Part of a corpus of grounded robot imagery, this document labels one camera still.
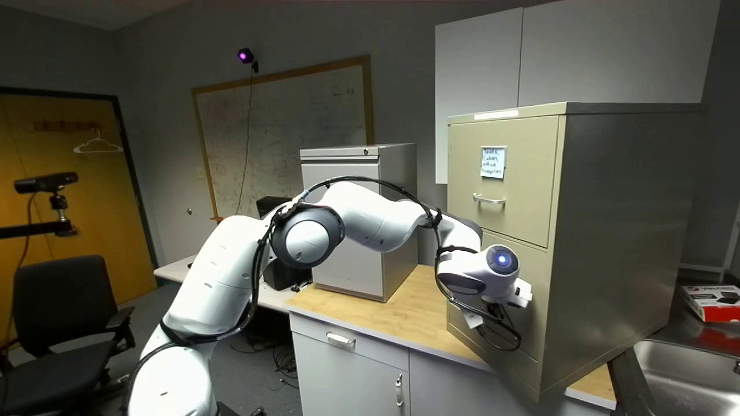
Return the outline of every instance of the camera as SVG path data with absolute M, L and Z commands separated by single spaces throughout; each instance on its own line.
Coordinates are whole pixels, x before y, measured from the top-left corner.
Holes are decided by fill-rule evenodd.
M 73 170 L 51 174 L 51 176 L 35 176 L 17 181 L 19 194 L 35 194 L 35 192 L 58 192 L 63 184 L 76 183 Z

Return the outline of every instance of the drawer handle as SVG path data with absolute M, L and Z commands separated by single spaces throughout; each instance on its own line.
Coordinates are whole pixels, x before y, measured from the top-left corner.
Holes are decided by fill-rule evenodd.
M 352 338 L 345 338 L 339 333 L 326 333 L 326 342 L 339 350 L 354 350 L 356 344 Z
M 495 206 L 496 210 L 507 207 L 507 198 L 485 198 L 478 192 L 472 192 L 472 202 L 478 206 L 478 210 L 481 210 L 484 204 Z

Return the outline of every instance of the wooden countertop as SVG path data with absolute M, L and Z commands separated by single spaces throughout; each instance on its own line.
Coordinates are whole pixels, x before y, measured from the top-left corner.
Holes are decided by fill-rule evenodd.
M 294 314 L 315 316 L 446 360 L 491 370 L 487 362 L 446 331 L 446 300 L 434 285 L 430 265 L 417 265 L 385 302 L 345 296 L 311 285 L 294 296 L 287 308 Z M 614 394 L 606 368 L 575 382 L 567 396 L 614 410 Z

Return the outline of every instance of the cabinet drawer front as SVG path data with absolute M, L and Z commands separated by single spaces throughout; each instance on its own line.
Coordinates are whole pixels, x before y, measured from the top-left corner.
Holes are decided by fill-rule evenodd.
M 359 354 L 372 360 L 382 360 L 398 370 L 406 370 L 406 352 L 402 347 L 388 344 L 384 340 L 347 331 L 341 326 L 331 326 L 301 314 L 291 314 L 291 331 L 329 344 L 339 352 Z
M 449 210 L 487 231 L 548 246 L 560 129 L 558 115 L 451 122 Z M 484 151 L 495 166 L 484 166 Z

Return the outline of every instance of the ceiling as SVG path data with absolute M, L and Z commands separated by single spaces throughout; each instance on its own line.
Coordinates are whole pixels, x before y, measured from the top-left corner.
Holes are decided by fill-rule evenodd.
M 183 2 L 188 0 L 0 0 L 0 6 L 118 31 Z

